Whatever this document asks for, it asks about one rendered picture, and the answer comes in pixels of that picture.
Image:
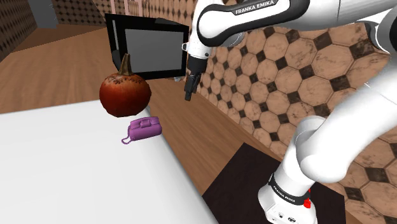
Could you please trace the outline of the dark robot stand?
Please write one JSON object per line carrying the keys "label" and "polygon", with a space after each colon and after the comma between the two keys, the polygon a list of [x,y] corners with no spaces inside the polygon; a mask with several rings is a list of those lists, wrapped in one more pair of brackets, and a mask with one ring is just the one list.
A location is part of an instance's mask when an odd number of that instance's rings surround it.
{"label": "dark robot stand", "polygon": [[[219,224],[271,224],[258,202],[264,186],[280,162],[244,143],[229,160],[203,198]],[[312,204],[318,224],[347,224],[344,197],[314,183]]]}

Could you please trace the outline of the black television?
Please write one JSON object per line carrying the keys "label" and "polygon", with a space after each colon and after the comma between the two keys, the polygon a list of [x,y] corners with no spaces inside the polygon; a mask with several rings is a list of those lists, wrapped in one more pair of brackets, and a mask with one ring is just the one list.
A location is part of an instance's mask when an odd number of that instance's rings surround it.
{"label": "black television", "polygon": [[117,69],[130,55],[132,72],[145,80],[186,75],[189,27],[164,18],[105,14],[109,45]]}

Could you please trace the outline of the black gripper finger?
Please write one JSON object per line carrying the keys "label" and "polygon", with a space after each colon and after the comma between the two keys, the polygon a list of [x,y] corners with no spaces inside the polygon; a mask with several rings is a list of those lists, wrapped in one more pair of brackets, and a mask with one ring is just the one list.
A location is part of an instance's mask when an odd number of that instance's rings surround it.
{"label": "black gripper finger", "polygon": [[190,101],[192,94],[196,93],[200,79],[201,79],[200,73],[191,73],[188,75],[184,88],[186,101]]}

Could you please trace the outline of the red-orange pumpkin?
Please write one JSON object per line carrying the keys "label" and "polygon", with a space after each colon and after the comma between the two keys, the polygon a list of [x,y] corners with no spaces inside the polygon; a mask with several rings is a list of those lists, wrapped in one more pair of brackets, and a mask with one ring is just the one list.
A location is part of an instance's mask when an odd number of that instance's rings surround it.
{"label": "red-orange pumpkin", "polygon": [[115,117],[139,114],[151,99],[151,89],[145,79],[134,74],[130,55],[123,56],[120,69],[101,84],[99,99],[103,108]]}

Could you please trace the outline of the purple toy telephone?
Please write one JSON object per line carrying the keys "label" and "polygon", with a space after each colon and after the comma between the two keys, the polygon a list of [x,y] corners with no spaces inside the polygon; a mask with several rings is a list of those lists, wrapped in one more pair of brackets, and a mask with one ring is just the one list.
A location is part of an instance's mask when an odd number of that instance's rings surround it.
{"label": "purple toy telephone", "polygon": [[159,136],[162,133],[162,126],[157,116],[139,118],[130,122],[127,129],[127,137],[123,138],[123,144],[129,144],[132,141]]}

